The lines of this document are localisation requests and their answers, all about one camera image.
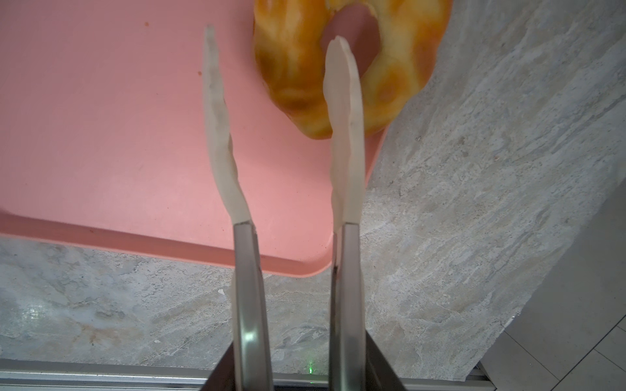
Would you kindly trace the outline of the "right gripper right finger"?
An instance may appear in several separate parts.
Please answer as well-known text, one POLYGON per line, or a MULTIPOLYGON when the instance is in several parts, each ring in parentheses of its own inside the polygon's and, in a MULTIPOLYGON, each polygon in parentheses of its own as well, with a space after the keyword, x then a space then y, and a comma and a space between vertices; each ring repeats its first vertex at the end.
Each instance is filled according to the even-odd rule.
POLYGON ((366 332, 365 389, 367 391, 406 391, 384 354, 366 332))

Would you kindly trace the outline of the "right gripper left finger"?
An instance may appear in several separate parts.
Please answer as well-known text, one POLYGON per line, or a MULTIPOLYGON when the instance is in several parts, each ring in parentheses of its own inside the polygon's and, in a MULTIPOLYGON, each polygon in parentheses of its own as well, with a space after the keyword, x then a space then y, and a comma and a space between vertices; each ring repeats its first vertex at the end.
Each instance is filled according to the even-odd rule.
POLYGON ((233 343, 212 371, 201 391, 235 391, 235 358, 233 343))

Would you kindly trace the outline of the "white food tongs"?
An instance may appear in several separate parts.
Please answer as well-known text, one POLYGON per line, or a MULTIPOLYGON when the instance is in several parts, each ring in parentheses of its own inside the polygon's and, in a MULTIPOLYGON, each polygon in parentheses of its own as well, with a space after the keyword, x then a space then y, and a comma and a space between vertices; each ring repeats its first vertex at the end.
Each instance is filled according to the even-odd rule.
MULTIPOLYGON (((360 264, 360 221, 365 196, 365 127, 360 78, 344 37, 328 45, 323 81, 332 125, 331 203, 334 260, 331 288, 329 388, 366 387, 365 285, 360 264)), ((274 387, 259 243, 238 180, 215 31, 203 40, 202 97, 210 166, 232 224, 235 252, 233 343, 220 366, 237 390, 274 387)))

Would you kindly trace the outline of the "braided orange pretzel bread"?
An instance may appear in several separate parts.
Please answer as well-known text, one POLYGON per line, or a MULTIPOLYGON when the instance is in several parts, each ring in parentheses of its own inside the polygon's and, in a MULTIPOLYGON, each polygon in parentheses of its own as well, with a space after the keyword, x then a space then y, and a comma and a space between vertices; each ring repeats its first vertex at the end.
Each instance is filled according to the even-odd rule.
MULTIPOLYGON (((360 78, 365 134, 393 122, 430 80, 453 2, 363 1, 381 49, 360 78)), ((323 32, 350 1, 254 2, 254 58, 273 103, 312 139, 332 135, 323 96, 323 32)))

